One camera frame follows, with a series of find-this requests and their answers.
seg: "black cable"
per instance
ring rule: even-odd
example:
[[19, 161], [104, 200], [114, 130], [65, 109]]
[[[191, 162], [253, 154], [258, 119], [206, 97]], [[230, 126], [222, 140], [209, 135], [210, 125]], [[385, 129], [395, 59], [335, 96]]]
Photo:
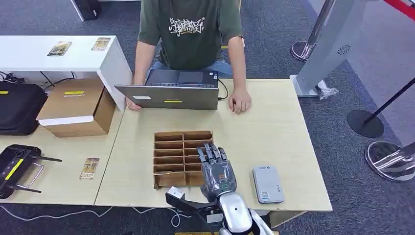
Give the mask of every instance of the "black cable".
[[24, 82], [24, 78], [18, 78], [13, 76], [12, 73], [5, 73], [0, 71], [1, 76], [3, 77], [3, 81], [13, 84], [20, 84]]
[[53, 87], [55, 87], [55, 85], [49, 80], [49, 78], [48, 77], [46, 77], [46, 75], [42, 72], [42, 71], [39, 71], [42, 75], [43, 75], [43, 77], [45, 77], [46, 78], [46, 80], [50, 83], [50, 86], [53, 86]]
[[223, 82], [219, 78], [218, 78], [218, 81], [220, 83], [222, 83], [223, 87], [225, 87], [225, 90], [226, 90], [226, 96], [225, 97], [219, 97], [219, 100], [224, 100], [224, 99], [228, 98], [228, 95], [229, 95], [228, 88], [225, 86], [225, 84], [223, 84]]
[[43, 90], [46, 91], [46, 89], [48, 89], [49, 87], [52, 87], [52, 86], [55, 87], [55, 85], [58, 84], [58, 83], [60, 83], [60, 82], [63, 82], [63, 81], [66, 81], [66, 80], [72, 80], [72, 79], [74, 79], [74, 78], [64, 78], [64, 79], [59, 80], [59, 81], [57, 81], [55, 83], [52, 83], [51, 85], [45, 87]]
[[49, 86], [47, 86], [47, 87], [45, 87], [43, 90], [44, 91], [46, 91], [46, 89], [48, 89], [49, 87], [55, 87], [55, 85], [56, 84], [58, 84], [58, 83], [60, 83], [60, 82], [63, 82], [63, 81], [66, 81], [66, 80], [72, 80], [72, 79], [75, 79], [75, 74], [74, 74], [74, 72], [70, 72], [70, 73], [72, 73], [72, 78], [64, 78], [64, 79], [62, 79], [62, 80], [59, 80], [59, 81], [57, 81], [57, 82], [55, 82], [55, 83], [51, 83], [50, 82], [50, 80], [43, 74], [43, 76], [45, 76], [46, 77], [46, 79], [49, 81], [49, 83], [50, 83], [50, 85]]
[[210, 231], [210, 234], [211, 235], [215, 235], [215, 233], [213, 232], [213, 230], [210, 228], [210, 226], [209, 226], [209, 224], [206, 222], [206, 220], [205, 219], [203, 219], [203, 217], [198, 213], [198, 212], [196, 212], [196, 215], [205, 223], [205, 225], [206, 225], [206, 227], [209, 229], [209, 231]]

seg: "man's arm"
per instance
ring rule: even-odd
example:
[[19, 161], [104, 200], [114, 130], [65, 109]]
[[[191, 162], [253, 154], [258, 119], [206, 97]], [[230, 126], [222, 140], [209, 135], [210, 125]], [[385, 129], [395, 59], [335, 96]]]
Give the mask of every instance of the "man's arm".
[[233, 37], [228, 41], [229, 58], [233, 73], [233, 92], [228, 99], [229, 108], [242, 113], [251, 108], [251, 97], [246, 89], [245, 53], [241, 37]]
[[136, 48], [136, 71], [134, 72], [133, 84], [143, 85], [147, 71], [153, 61], [156, 47], [143, 42], [137, 43]]
[[[154, 51], [160, 39], [159, 26], [156, 15], [152, 7], [151, 0], [141, 1], [140, 11], [140, 32], [138, 33], [138, 43], [136, 47], [136, 69], [132, 83], [143, 85], [146, 74], [153, 61]], [[141, 107], [127, 99], [127, 105], [132, 110], [140, 110]]]
[[242, 113], [251, 108], [251, 97], [246, 89], [245, 54], [242, 42], [241, 16], [236, 0], [222, 0], [219, 8], [219, 31], [222, 42], [228, 43], [233, 73], [233, 92], [229, 96], [229, 108]]

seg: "green t-shirt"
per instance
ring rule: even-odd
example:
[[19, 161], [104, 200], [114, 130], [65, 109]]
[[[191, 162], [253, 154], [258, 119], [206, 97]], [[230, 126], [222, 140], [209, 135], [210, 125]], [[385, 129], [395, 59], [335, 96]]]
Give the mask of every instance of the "green t-shirt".
[[175, 70], [200, 70], [219, 58], [221, 45], [242, 37], [237, 0], [142, 0], [140, 42], [156, 46]]

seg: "red barrier tape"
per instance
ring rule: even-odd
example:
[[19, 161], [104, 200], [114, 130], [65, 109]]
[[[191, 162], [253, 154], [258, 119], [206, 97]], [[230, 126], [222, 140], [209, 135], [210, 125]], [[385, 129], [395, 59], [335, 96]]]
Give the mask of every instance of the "red barrier tape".
[[401, 0], [384, 0], [384, 1], [415, 21], [415, 8], [414, 7], [408, 6], [406, 3], [402, 2]]

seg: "black bag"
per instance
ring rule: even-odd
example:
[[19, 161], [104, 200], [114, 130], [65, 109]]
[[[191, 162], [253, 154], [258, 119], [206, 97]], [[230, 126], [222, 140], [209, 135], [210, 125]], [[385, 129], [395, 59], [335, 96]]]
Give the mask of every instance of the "black bag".
[[0, 135], [32, 134], [39, 125], [36, 117], [46, 99], [38, 85], [0, 82]]

